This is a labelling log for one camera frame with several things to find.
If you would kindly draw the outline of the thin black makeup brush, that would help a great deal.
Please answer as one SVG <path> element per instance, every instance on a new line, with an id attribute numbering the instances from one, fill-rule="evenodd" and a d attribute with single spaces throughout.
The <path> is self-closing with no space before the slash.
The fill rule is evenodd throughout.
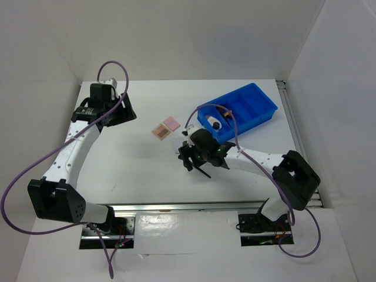
<path id="1" fill-rule="evenodd" d="M 195 165 L 192 161 L 189 160 L 189 164 L 190 164 L 190 169 L 189 171 L 192 171 L 193 169 L 199 171 L 200 173 L 202 173 L 203 175 L 205 175 L 206 177 L 208 177 L 209 179 L 211 179 L 212 177 L 206 173 L 204 170 L 202 170 L 201 168 L 199 168 L 197 165 Z"/>

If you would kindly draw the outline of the clear bottle black cap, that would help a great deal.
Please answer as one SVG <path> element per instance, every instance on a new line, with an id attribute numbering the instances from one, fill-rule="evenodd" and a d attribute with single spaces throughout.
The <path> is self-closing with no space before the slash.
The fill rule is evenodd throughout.
<path id="1" fill-rule="evenodd" d="M 217 122 L 217 121 L 214 121 L 212 123 L 212 127 L 213 127 L 214 130 L 220 130 L 221 129 L 221 123 Z"/>

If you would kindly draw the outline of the white oval makeup container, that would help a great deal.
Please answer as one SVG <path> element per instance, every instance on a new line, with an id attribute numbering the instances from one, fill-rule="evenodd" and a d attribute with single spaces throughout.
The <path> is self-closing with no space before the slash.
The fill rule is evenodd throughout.
<path id="1" fill-rule="evenodd" d="M 207 121 L 209 122 L 209 124 L 210 124 L 211 126 L 212 126 L 212 123 L 213 123 L 214 121 L 219 122 L 215 117 L 213 117 L 213 116 L 209 116 L 209 115 L 206 116 L 206 119 L 207 119 Z"/>

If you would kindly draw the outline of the brown eyeshadow palette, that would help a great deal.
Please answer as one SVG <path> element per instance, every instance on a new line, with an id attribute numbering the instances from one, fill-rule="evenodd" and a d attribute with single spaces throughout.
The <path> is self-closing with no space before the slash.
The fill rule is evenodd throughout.
<path id="1" fill-rule="evenodd" d="M 166 136 L 168 136 L 171 133 L 171 130 L 166 125 L 161 123 L 155 129 L 152 130 L 152 133 L 159 140 L 163 140 Z"/>

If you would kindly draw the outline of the pink compact case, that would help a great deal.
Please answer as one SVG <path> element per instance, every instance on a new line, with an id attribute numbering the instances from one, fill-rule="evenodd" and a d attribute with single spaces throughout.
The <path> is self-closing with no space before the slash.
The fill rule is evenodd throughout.
<path id="1" fill-rule="evenodd" d="M 172 132 L 174 132 L 176 129 L 180 127 L 180 123 L 174 119 L 173 117 L 168 117 L 163 121 L 163 124 Z"/>

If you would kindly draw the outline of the clear sheet black swatches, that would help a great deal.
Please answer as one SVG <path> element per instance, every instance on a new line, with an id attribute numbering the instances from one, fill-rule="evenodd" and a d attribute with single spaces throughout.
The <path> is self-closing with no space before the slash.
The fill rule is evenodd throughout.
<path id="1" fill-rule="evenodd" d="M 172 140 L 175 154 L 179 154 L 179 149 L 188 143 L 187 136 L 176 137 Z"/>

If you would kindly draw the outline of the black fan makeup brush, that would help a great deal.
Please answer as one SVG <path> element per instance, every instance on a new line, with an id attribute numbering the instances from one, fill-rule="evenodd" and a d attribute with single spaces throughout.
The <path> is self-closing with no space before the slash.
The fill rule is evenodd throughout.
<path id="1" fill-rule="evenodd" d="M 226 113 L 227 113 L 227 110 L 225 110 L 225 108 L 224 108 L 223 105 L 216 106 L 216 109 L 218 110 L 218 112 L 219 112 L 221 115 L 226 115 Z"/>

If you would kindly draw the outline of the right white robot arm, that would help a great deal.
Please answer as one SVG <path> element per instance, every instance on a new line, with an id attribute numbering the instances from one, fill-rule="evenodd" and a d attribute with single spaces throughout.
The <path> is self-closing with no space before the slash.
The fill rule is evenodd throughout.
<path id="1" fill-rule="evenodd" d="M 321 184 L 319 175 L 294 150 L 272 154 L 250 150 L 232 142 L 220 144 L 208 130 L 193 125 L 182 134 L 185 140 L 178 149 L 178 158 L 188 171 L 199 170 L 200 166 L 209 163 L 214 167 L 242 170 L 271 180 L 278 195 L 270 196 L 259 208 L 256 223 L 262 230 L 270 230 L 287 213 L 293 222 L 293 211 L 304 210 Z"/>

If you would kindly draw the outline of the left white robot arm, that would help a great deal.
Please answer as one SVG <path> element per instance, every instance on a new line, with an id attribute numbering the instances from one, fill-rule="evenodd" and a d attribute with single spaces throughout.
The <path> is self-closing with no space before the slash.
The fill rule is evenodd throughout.
<path id="1" fill-rule="evenodd" d="M 73 112 L 62 148 L 41 179 L 32 179 L 28 193 L 38 218 L 66 223 L 90 222 L 102 234 L 110 234 L 124 221 L 113 208 L 87 202 L 77 191 L 85 159 L 104 127 L 136 119 L 129 98 L 121 98 L 115 79 L 90 85 L 89 97 Z"/>

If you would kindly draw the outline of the blue plastic organizer bin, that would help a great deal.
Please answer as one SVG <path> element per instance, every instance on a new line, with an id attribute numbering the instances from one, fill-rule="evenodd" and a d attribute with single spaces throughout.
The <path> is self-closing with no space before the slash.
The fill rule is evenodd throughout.
<path id="1" fill-rule="evenodd" d="M 208 104 L 209 107 L 197 111 L 197 120 L 219 143 L 234 138 L 235 126 L 240 135 L 270 120 L 277 110 L 277 105 L 255 83 L 215 98 Z M 231 119 L 225 119 L 218 112 L 216 106 L 220 105 L 231 111 Z M 207 115 L 215 117 L 221 123 L 220 130 L 213 129 L 206 119 Z"/>

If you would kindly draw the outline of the aluminium rail front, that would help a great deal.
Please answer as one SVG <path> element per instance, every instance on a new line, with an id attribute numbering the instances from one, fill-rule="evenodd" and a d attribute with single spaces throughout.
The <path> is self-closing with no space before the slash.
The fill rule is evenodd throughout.
<path id="1" fill-rule="evenodd" d="M 146 204 L 100 204 L 110 206 L 115 214 L 136 213 L 188 213 L 188 212 L 222 212 L 222 211 L 251 211 L 256 212 L 263 201 L 240 202 L 194 202 L 194 203 L 146 203 Z"/>

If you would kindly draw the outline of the aluminium rail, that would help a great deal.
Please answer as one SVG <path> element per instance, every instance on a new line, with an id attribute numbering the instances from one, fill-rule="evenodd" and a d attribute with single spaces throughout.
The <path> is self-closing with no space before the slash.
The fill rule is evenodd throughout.
<path id="1" fill-rule="evenodd" d="M 188 212 L 222 212 L 222 211 L 251 211 L 256 212 L 263 201 L 240 202 L 194 202 L 194 203 L 146 203 L 146 204 L 100 204 L 110 206 L 115 214 L 136 213 L 188 213 Z"/>
<path id="2" fill-rule="evenodd" d="M 296 150 L 303 156 L 303 158 L 305 158 L 306 161 L 308 161 L 308 157 L 307 157 L 304 145 L 303 145 L 303 140 L 301 138 L 300 131 L 299 131 L 299 128 L 298 128 L 297 120 L 296 120 L 296 117 L 294 115 L 291 102 L 288 98 L 286 83 L 283 80 L 277 80 L 276 84 L 277 84 L 278 92 L 279 92 L 280 97 L 281 97 L 281 101 L 282 101 L 282 104 L 283 104 L 284 111 L 286 113 L 288 125 L 290 127 L 290 131 L 291 131 L 291 134 L 293 136 L 293 141 L 294 141 Z M 319 208 L 324 207 L 323 203 L 321 201 L 321 196 L 320 196 L 318 190 L 316 190 L 314 192 L 314 194 L 313 194 L 311 200 L 309 201 L 307 207 L 308 208 L 315 208 L 315 209 L 319 209 Z"/>

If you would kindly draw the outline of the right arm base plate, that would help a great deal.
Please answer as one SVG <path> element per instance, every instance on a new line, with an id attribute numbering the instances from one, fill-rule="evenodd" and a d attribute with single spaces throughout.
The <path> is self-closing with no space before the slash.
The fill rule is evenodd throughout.
<path id="1" fill-rule="evenodd" d="M 276 221 L 270 221 L 261 213 L 239 214 L 238 220 L 236 229 L 242 247 L 278 245 L 280 239 L 282 244 L 294 244 L 286 214 Z"/>

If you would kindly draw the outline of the aluminium rail right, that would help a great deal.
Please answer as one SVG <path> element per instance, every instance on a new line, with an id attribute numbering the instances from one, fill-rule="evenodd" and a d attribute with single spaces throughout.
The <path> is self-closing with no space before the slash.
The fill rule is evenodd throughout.
<path id="1" fill-rule="evenodd" d="M 303 140 L 301 138 L 300 131 L 299 131 L 299 128 L 298 128 L 297 120 L 296 120 L 296 117 L 294 115 L 291 102 L 288 98 L 286 83 L 283 80 L 277 80 L 276 84 L 277 84 L 278 92 L 279 92 L 280 97 L 281 97 L 281 101 L 282 101 L 282 104 L 283 104 L 284 111 L 286 113 L 288 125 L 290 127 L 290 131 L 291 131 L 291 134 L 293 136 L 293 141 L 294 141 L 296 150 L 303 156 L 303 158 L 305 158 L 306 161 L 308 161 L 308 157 L 307 157 L 304 145 L 303 145 Z M 315 208 L 315 209 L 319 209 L 319 208 L 324 207 L 323 203 L 321 201 L 321 196 L 320 196 L 318 190 L 316 190 L 314 192 L 314 194 L 313 194 L 311 200 L 309 201 L 307 207 L 308 208 Z"/>

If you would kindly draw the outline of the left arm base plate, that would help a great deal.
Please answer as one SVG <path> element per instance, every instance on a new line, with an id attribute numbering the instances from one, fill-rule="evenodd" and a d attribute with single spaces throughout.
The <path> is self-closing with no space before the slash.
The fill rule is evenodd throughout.
<path id="1" fill-rule="evenodd" d="M 98 226 L 95 226 L 99 230 L 106 248 L 110 250 L 114 250 L 117 247 L 120 249 L 133 249 L 136 216 L 134 214 L 126 214 L 116 217 L 117 222 L 115 226 L 108 231 L 103 231 Z M 88 226 L 82 227 L 79 249 L 98 250 L 101 248 L 102 243 L 94 229 Z"/>

